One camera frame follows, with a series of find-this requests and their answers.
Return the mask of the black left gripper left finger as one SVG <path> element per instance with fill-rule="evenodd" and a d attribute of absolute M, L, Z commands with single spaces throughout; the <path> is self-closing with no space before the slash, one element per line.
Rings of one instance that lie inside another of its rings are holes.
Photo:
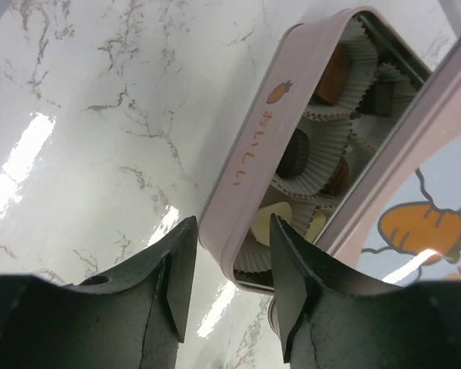
<path fill-rule="evenodd" d="M 0 368 L 173 368 L 184 341 L 197 220 L 80 284 L 0 274 Z"/>

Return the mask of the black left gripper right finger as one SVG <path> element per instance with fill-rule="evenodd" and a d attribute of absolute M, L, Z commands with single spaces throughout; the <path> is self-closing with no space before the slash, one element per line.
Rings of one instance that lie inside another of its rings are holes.
<path fill-rule="evenodd" d="M 461 281 L 399 287 L 270 220 L 283 359 L 292 368 L 461 368 Z"/>

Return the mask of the white square chocolate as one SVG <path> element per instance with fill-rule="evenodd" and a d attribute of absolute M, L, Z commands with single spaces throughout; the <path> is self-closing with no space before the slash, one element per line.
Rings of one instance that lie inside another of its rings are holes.
<path fill-rule="evenodd" d="M 308 229 L 304 235 L 304 239 L 307 242 L 312 243 L 323 229 L 326 221 L 327 216 L 321 210 L 316 211 L 310 221 Z"/>

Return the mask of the pink box lid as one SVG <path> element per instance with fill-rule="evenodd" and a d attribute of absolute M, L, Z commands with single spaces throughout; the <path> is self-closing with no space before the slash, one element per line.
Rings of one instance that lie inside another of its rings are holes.
<path fill-rule="evenodd" d="M 461 39 L 312 245 L 399 287 L 461 281 Z"/>

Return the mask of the dark chocolate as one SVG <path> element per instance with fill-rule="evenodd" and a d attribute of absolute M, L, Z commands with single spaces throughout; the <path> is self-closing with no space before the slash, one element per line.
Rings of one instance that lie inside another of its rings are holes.
<path fill-rule="evenodd" d="M 328 182 L 320 190 L 320 193 L 337 197 L 345 192 L 350 176 L 350 169 L 345 158 L 341 158 Z"/>

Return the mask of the brown chocolate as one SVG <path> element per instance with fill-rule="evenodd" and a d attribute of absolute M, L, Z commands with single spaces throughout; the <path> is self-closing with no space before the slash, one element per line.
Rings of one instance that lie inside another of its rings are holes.
<path fill-rule="evenodd" d="M 296 129 L 277 167 L 276 174 L 282 179 L 291 179 L 303 174 L 310 153 L 307 134 Z"/>
<path fill-rule="evenodd" d="M 337 45 L 313 93 L 313 97 L 329 106 L 335 105 L 345 89 L 353 59 L 342 45 Z"/>

